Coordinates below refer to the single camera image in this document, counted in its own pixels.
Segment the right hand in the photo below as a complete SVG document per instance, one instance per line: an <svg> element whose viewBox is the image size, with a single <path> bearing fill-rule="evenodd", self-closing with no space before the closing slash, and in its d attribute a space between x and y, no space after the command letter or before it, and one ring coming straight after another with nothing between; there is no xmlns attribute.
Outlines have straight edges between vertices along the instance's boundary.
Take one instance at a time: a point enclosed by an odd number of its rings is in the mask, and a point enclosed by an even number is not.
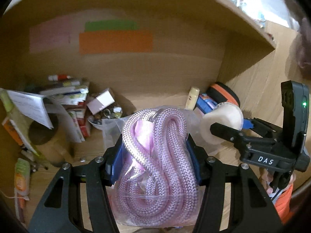
<svg viewBox="0 0 311 233"><path fill-rule="evenodd" d="M260 183L263 185L265 191L270 195L273 193L273 189L272 187L270 187L270 183L273 180L273 174L269 173L267 169L265 168L259 168L259 181ZM293 173L290 177L290 181L288 183L288 185L286 186L286 188L283 189L283 191L286 191L296 180L296 174Z"/></svg>

